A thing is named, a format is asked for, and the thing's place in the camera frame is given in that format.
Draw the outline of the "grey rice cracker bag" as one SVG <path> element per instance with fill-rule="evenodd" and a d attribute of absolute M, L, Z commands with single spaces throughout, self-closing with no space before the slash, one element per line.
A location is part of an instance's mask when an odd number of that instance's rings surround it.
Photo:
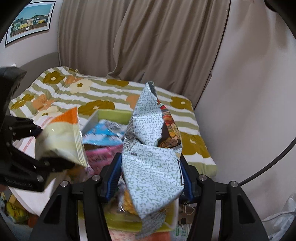
<path fill-rule="evenodd" d="M 125 131 L 122 171 L 140 218 L 153 214 L 183 192 L 181 133 L 153 82 L 147 82 Z"/>

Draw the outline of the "packaged waffle clear wrapper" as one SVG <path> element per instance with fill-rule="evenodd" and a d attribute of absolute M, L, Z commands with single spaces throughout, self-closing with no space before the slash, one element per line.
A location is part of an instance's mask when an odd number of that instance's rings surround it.
<path fill-rule="evenodd" d="M 118 195 L 118 210 L 133 215 L 138 215 L 128 190 L 124 190 Z"/>

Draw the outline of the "framed harbour picture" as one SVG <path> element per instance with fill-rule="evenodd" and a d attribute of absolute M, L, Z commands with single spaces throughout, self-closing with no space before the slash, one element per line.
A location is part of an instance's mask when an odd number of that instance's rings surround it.
<path fill-rule="evenodd" d="M 9 27 L 5 45 L 28 35 L 48 31 L 55 3 L 55 1 L 37 1 L 26 5 Z"/>

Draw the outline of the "orange cream snack bag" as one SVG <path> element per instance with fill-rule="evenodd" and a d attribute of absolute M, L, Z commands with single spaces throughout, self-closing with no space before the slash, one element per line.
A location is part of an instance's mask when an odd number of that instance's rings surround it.
<path fill-rule="evenodd" d="M 83 167 L 88 166 L 77 108 L 54 117 L 37 136 L 35 159 L 40 161 L 45 157 L 60 157 Z"/>

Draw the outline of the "pink snack bag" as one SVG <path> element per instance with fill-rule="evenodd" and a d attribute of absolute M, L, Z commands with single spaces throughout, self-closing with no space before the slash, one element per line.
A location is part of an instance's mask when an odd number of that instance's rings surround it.
<path fill-rule="evenodd" d="M 111 164 L 116 153 L 122 153 L 122 145 L 86 150 L 85 154 L 89 164 L 87 173 L 99 175 L 104 166 Z"/>

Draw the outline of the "white plastic bag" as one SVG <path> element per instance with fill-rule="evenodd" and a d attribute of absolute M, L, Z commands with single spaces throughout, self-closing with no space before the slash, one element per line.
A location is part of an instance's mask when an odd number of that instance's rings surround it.
<path fill-rule="evenodd" d="M 269 240 L 280 240 L 295 218 L 295 193 L 286 201 L 281 212 L 270 215 L 262 224 L 266 230 Z"/>

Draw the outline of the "beige curtain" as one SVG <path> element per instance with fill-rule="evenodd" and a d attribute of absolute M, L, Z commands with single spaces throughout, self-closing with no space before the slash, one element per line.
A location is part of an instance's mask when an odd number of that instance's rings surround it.
<path fill-rule="evenodd" d="M 230 1 L 63 1 L 60 63 L 87 75 L 152 81 L 196 105 L 229 8 Z"/>

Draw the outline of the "floral striped green quilt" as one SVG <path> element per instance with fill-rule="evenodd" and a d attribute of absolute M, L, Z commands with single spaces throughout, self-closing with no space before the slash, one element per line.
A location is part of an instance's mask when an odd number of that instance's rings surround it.
<path fill-rule="evenodd" d="M 41 73 L 9 104 L 11 115 L 39 119 L 77 108 L 80 125 L 98 109 L 132 112 L 144 85 L 125 80 L 83 75 L 70 67 L 54 67 Z M 170 111 L 182 139 L 183 155 L 199 173 L 214 177 L 217 165 L 200 135 L 193 105 L 189 99 L 157 87 L 159 101 Z"/>

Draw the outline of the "grey padded headboard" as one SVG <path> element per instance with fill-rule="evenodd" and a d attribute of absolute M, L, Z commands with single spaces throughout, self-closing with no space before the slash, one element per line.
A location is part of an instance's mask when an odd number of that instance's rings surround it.
<path fill-rule="evenodd" d="M 46 54 L 20 66 L 20 68 L 25 70 L 27 73 L 20 82 L 13 98 L 21 95 L 45 70 L 58 66 L 60 66 L 58 52 Z"/>

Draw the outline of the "blue white chip bag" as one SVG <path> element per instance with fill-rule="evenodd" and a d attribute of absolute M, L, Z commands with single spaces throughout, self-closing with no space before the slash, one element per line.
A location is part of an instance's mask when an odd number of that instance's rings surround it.
<path fill-rule="evenodd" d="M 117 146 L 123 144 L 127 125 L 110 120 L 100 120 L 91 130 L 83 134 L 84 145 Z"/>

